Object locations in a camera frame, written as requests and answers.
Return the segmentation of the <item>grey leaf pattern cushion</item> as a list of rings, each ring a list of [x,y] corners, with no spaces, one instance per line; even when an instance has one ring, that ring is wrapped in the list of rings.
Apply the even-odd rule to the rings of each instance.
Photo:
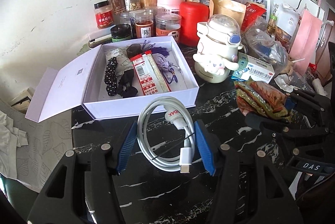
[[[36,123],[1,101],[1,175],[39,193],[72,146],[71,114]]]

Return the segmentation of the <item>pink paper bag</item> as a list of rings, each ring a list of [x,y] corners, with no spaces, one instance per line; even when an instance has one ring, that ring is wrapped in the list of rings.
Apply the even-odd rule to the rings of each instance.
[[[294,64],[294,71],[304,75],[312,56],[316,53],[316,45],[320,34],[322,20],[313,16],[305,9],[300,26],[291,47],[289,56],[293,60],[300,60]]]

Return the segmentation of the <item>white printed snack packet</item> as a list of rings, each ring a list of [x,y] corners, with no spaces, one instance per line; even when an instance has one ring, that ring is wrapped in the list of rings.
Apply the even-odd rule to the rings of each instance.
[[[117,77],[124,74],[125,71],[133,69],[133,65],[131,60],[127,56],[127,48],[119,47],[114,50],[107,50],[104,52],[106,57],[106,62],[108,62],[111,58],[116,58],[117,67],[115,70],[115,74]]]

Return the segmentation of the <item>orange label clear jar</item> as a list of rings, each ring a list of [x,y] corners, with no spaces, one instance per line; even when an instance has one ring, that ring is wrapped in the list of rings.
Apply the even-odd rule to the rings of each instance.
[[[180,15],[174,13],[161,13],[156,15],[156,36],[172,36],[178,43],[180,38],[181,19],[182,17]]]

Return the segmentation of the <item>red plastic canister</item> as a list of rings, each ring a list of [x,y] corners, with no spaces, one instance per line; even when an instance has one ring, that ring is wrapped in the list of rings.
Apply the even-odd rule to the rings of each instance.
[[[181,16],[179,42],[189,47],[196,47],[199,41],[197,24],[198,22],[206,22],[209,13],[209,7],[202,3],[182,2],[179,6],[179,15]]]

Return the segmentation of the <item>red white snack bar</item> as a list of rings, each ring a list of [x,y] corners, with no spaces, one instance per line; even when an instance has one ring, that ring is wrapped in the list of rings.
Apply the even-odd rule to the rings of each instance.
[[[171,92],[161,71],[156,64],[151,51],[130,58],[139,80],[143,95],[153,95]]]

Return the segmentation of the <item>pink plastic jar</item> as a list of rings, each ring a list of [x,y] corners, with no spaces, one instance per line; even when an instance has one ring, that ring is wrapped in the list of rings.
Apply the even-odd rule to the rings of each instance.
[[[157,6],[165,13],[179,14],[180,4],[185,0],[157,0]]]

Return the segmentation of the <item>blue white medicine box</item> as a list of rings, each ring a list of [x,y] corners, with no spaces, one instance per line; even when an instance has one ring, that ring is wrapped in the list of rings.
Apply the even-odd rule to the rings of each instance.
[[[238,53],[238,69],[235,70],[231,79],[236,81],[264,81],[269,83],[275,75],[275,71],[270,64],[258,60],[247,54]]]

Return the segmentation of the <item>black polka dot scrunchie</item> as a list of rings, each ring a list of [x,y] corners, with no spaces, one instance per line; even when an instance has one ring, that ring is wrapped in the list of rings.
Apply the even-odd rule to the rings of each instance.
[[[117,58],[112,57],[108,60],[104,75],[104,83],[106,84],[106,91],[108,96],[112,97],[117,94]]]

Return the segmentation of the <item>white open gift box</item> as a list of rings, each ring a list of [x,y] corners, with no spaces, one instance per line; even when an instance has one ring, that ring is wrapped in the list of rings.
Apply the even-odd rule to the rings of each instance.
[[[168,84],[171,92],[143,95],[133,69],[117,77],[117,94],[110,97],[106,91],[104,75],[106,57],[104,52],[131,44],[141,46],[144,40],[166,47],[167,59],[178,65],[178,83]],[[105,120],[137,116],[149,102],[160,96],[171,96],[180,100],[187,108],[194,107],[199,86],[173,37],[151,37],[105,44],[78,56],[60,70],[48,68],[38,84],[26,118],[42,122],[72,108],[82,106],[94,120]]]

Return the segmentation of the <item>crumpled white tissue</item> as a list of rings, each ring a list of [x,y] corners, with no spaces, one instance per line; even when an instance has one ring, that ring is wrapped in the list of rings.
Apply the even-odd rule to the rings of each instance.
[[[290,79],[287,74],[277,75],[274,81],[281,90],[287,93],[292,93],[294,91],[295,87],[290,85]]]

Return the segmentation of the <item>lavender drawstring sachet pouch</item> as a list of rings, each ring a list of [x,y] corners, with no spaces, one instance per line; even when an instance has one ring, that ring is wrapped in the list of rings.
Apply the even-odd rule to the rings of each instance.
[[[155,43],[151,43],[149,40],[144,40],[141,48],[143,52],[151,52],[158,69],[168,84],[172,84],[173,82],[178,83],[176,71],[181,72],[181,69],[178,65],[173,64],[167,59],[170,52],[166,47],[159,47],[156,46]]]

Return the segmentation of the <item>black lid nut jar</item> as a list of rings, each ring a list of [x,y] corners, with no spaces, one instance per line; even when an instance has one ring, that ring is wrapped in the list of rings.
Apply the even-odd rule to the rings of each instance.
[[[138,10],[141,8],[140,0],[124,0],[127,11]]]

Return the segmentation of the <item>green brown snack packet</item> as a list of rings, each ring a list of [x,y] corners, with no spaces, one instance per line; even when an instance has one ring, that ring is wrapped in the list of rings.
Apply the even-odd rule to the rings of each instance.
[[[237,106],[244,116],[253,112],[265,118],[290,121],[287,96],[263,81],[234,81]]]

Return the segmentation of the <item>clear grey plastic cup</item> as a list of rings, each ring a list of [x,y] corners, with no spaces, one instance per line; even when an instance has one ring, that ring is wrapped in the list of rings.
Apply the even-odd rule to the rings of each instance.
[[[126,49],[127,57],[129,59],[134,58],[135,56],[142,54],[142,47],[141,44],[134,43],[131,44],[127,49]]]

